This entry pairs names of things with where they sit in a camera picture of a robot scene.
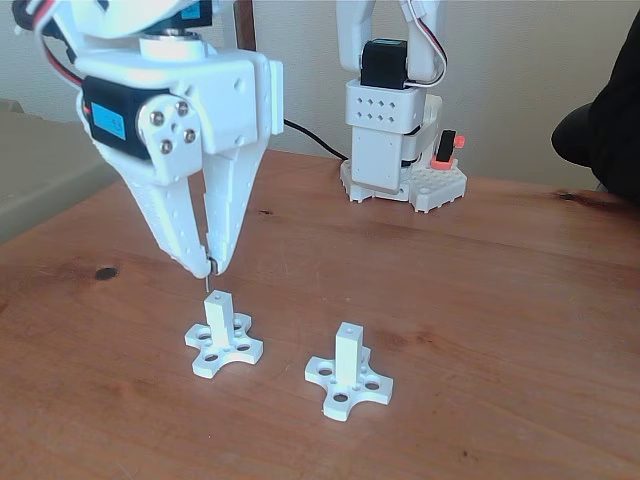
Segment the white 3d-printed part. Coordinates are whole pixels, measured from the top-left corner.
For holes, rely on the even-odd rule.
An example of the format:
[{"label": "white 3d-printed part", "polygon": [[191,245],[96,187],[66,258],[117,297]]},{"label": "white 3d-printed part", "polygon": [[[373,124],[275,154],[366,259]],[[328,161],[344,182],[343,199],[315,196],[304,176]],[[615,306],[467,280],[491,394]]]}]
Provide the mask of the white 3d-printed part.
[{"label": "white 3d-printed part", "polygon": [[184,336],[187,345],[200,350],[193,373],[213,378],[227,363],[256,364],[262,356],[262,342],[247,335],[251,317],[233,312],[231,294],[214,290],[204,308],[208,325],[195,324]]},{"label": "white 3d-printed part", "polygon": [[391,194],[362,187],[354,183],[351,177],[351,162],[346,160],[340,167],[340,179],[349,200],[362,203],[367,198],[387,198],[399,202],[410,202],[416,212],[425,212],[440,208],[456,198],[464,197],[467,177],[456,166],[451,170],[435,170],[426,161],[414,164],[407,178],[400,182],[398,193]]},{"label": "white 3d-printed part", "polygon": [[371,370],[371,349],[362,346],[362,335],[360,325],[343,322],[336,334],[336,359],[311,357],[304,369],[305,380],[327,392],[324,414],[341,422],[360,402],[388,405],[391,400],[393,380]]}]

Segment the black fabric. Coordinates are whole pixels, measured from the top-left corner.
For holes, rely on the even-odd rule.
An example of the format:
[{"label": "black fabric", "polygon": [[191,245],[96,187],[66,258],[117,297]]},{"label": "black fabric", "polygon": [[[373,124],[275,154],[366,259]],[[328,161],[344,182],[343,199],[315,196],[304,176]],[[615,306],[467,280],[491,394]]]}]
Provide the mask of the black fabric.
[{"label": "black fabric", "polygon": [[588,123],[594,175],[610,192],[640,203],[640,12]]},{"label": "black fabric", "polygon": [[551,135],[551,144],[556,153],[566,161],[591,166],[589,145],[591,132],[589,130],[589,109],[591,104],[576,108],[562,120]]}]

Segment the blue label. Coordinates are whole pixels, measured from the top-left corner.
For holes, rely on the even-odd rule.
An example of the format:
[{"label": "blue label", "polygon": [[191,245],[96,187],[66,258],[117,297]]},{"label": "blue label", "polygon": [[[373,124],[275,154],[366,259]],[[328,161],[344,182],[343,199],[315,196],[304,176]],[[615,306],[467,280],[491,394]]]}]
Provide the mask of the blue label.
[{"label": "blue label", "polygon": [[93,112],[93,123],[96,127],[106,130],[111,135],[115,135],[122,140],[126,140],[124,133],[124,118],[116,112],[112,112],[108,108],[104,108],[97,103],[91,103],[91,111]]},{"label": "blue label", "polygon": [[183,20],[198,20],[200,18],[200,2],[185,8],[180,12]]}]

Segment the robotic arm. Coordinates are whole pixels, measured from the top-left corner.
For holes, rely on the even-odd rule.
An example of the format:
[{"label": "robotic arm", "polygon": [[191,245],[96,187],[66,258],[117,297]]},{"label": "robotic arm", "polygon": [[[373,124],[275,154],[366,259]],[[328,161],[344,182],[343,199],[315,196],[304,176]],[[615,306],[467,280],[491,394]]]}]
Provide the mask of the robotic arm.
[{"label": "robotic arm", "polygon": [[337,2],[340,63],[359,74],[347,83],[352,151],[340,178],[350,200],[408,201],[416,211],[428,212],[464,195],[466,177],[452,156],[464,138],[451,130],[439,134],[442,99],[426,93],[447,67],[435,34],[440,1],[399,3],[408,22],[407,40],[371,39],[375,0]]},{"label": "robotic arm", "polygon": [[[187,30],[211,25],[221,8],[219,0],[31,0],[25,11],[158,245],[198,278],[228,267],[270,135],[283,129],[282,64],[217,51]],[[84,79],[57,61],[47,34],[65,41]],[[199,171],[206,246],[188,184]]]}]

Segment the bolt head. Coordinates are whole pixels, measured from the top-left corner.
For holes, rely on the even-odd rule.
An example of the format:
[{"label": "bolt head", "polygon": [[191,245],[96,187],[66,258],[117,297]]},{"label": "bolt head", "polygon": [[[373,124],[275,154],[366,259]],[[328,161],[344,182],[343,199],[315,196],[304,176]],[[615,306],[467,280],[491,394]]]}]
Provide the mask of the bolt head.
[{"label": "bolt head", "polygon": [[196,132],[192,129],[187,129],[184,131],[184,141],[185,143],[193,143],[196,140]]},{"label": "bolt head", "polygon": [[180,101],[176,103],[176,110],[178,111],[178,115],[184,117],[189,113],[189,105],[187,105],[187,102]]},{"label": "bolt head", "polygon": [[152,125],[160,127],[164,123],[164,115],[162,114],[162,112],[151,112],[151,114],[149,115],[149,120],[151,121]]},{"label": "bolt head", "polygon": [[168,155],[173,150],[173,143],[171,140],[163,140],[160,144],[160,151],[163,155]]}]

